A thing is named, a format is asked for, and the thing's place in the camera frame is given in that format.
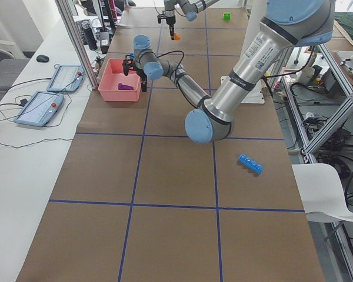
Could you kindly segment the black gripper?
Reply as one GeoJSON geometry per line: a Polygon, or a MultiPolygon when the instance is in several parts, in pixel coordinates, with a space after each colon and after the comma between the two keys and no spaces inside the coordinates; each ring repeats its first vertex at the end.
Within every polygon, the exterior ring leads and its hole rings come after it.
{"type": "Polygon", "coordinates": [[[123,73],[125,76],[129,75],[129,71],[135,71],[138,76],[141,77],[141,90],[142,92],[147,91],[148,80],[143,69],[140,69],[136,65],[134,53],[126,54],[123,60],[123,73]]]}
{"type": "Polygon", "coordinates": [[[160,24],[165,19],[169,25],[169,34],[172,40],[174,40],[174,24],[176,23],[175,9],[162,11],[161,14],[157,15],[157,21],[160,24]]]}

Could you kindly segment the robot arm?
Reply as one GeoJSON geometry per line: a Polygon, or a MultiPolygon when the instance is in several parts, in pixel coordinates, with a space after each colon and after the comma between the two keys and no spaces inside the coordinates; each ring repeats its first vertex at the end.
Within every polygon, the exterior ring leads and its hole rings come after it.
{"type": "Polygon", "coordinates": [[[161,21],[164,19],[169,26],[169,34],[172,40],[176,40],[177,35],[174,30],[174,25],[176,23],[175,17],[175,6],[178,5],[184,16],[188,21],[194,21],[197,18],[197,15],[206,10],[211,5],[219,2],[219,0],[199,0],[194,3],[188,0],[164,0],[164,10],[161,14],[157,15],[158,23],[160,24],[161,21]]]}
{"type": "Polygon", "coordinates": [[[282,51],[326,43],[332,38],[335,1],[263,1],[263,4],[265,12],[259,20],[258,34],[213,96],[208,96],[181,63],[156,56],[146,35],[134,37],[134,55],[125,57],[124,74],[135,71],[141,78],[142,90],[146,89],[148,79],[169,78],[193,106],[185,118],[185,131],[195,143],[228,137],[233,128],[233,112],[282,51]]]}

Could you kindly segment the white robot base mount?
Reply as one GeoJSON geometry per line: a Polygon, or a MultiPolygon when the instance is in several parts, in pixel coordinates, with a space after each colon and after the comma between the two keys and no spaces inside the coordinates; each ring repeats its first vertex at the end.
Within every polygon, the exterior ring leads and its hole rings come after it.
{"type": "Polygon", "coordinates": [[[257,82],[255,87],[247,91],[239,82],[234,82],[229,76],[222,76],[221,85],[219,86],[214,98],[218,99],[225,107],[236,107],[241,103],[264,103],[261,83],[257,82]]]}

